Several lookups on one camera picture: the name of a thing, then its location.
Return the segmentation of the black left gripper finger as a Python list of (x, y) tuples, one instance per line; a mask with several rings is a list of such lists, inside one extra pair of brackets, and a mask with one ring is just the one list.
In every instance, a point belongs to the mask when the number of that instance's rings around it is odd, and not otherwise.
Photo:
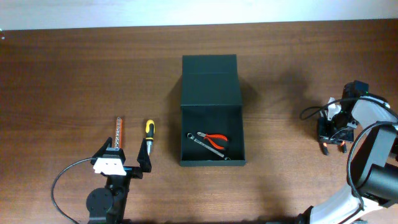
[(150, 173), (152, 171), (152, 164), (150, 162), (150, 157), (147, 152), (147, 142), (144, 138), (141, 143), (141, 147), (137, 156), (137, 162), (140, 165), (142, 172)]
[(107, 138), (105, 143), (97, 150), (96, 153), (91, 158), (91, 165), (94, 165), (98, 158), (103, 157), (103, 154), (106, 152), (107, 148), (112, 145), (112, 137)]

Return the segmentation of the orange black long-nose pliers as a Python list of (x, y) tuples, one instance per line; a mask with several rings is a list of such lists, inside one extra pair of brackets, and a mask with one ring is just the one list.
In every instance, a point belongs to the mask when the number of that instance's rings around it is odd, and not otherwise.
[[(341, 143), (338, 143), (338, 148), (341, 150), (342, 153), (347, 153), (347, 147), (346, 147), (346, 143), (344, 141)], [(325, 156), (329, 155), (327, 143), (325, 143), (325, 142), (321, 143), (320, 149)]]

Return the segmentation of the orange bit holder strip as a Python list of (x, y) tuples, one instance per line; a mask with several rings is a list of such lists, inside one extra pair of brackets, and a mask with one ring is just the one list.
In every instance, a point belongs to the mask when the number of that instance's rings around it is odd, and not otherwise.
[(121, 147), (121, 139), (122, 139), (122, 130), (123, 130), (123, 119), (121, 117), (116, 118), (116, 130), (115, 130), (115, 139), (114, 139), (114, 147), (119, 149)]

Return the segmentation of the yellow black screwdriver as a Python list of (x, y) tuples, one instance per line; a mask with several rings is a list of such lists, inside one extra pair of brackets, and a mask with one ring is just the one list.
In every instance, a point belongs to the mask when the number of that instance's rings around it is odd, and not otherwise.
[(154, 142), (154, 134), (155, 134), (155, 123), (152, 119), (147, 120), (146, 122), (146, 145), (147, 145), (147, 153), (150, 155), (152, 151), (152, 146)]

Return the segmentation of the silver ring wrench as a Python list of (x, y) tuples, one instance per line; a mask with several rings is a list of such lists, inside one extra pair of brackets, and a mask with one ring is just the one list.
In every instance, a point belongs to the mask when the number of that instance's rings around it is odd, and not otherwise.
[(206, 148), (207, 150), (213, 152), (214, 154), (216, 154), (217, 156), (220, 156), (221, 158), (223, 158), (225, 161), (230, 160), (229, 157), (226, 157), (224, 154), (222, 154), (221, 152), (219, 152), (218, 150), (212, 148), (211, 146), (206, 145), (205, 143), (201, 142), (200, 140), (198, 140), (197, 138), (195, 138), (193, 136), (192, 133), (188, 133), (187, 134), (187, 138), (191, 139), (192, 141), (194, 141), (195, 143), (203, 146), (204, 148)]

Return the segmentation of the red black cutting pliers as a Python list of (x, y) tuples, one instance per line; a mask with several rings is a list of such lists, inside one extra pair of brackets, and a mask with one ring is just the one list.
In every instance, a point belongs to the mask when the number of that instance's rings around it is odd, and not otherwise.
[(207, 134), (207, 133), (203, 133), (203, 132), (197, 132), (197, 135), (202, 137), (204, 140), (208, 141), (217, 150), (225, 150), (226, 149), (224, 146), (220, 146), (216, 142), (214, 142), (214, 139), (228, 142), (228, 138), (225, 135)]

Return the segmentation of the black box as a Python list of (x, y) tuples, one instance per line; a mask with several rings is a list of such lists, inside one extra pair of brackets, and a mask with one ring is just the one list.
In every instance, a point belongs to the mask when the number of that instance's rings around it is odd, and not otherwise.
[[(182, 112), (180, 165), (244, 166), (246, 164), (243, 131), (243, 99), (235, 55), (184, 55), (182, 57)], [(218, 150), (230, 160), (187, 138), (195, 138), (214, 148), (197, 135), (222, 134), (228, 142), (215, 140)]]

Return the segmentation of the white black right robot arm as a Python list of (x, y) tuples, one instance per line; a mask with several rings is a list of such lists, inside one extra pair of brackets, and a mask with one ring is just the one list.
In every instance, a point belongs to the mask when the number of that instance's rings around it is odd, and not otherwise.
[(360, 223), (370, 212), (397, 203), (397, 113), (388, 101), (355, 80), (342, 97), (314, 107), (317, 139), (324, 155), (337, 145), (348, 155), (346, 183), (327, 201), (299, 214), (295, 223)]

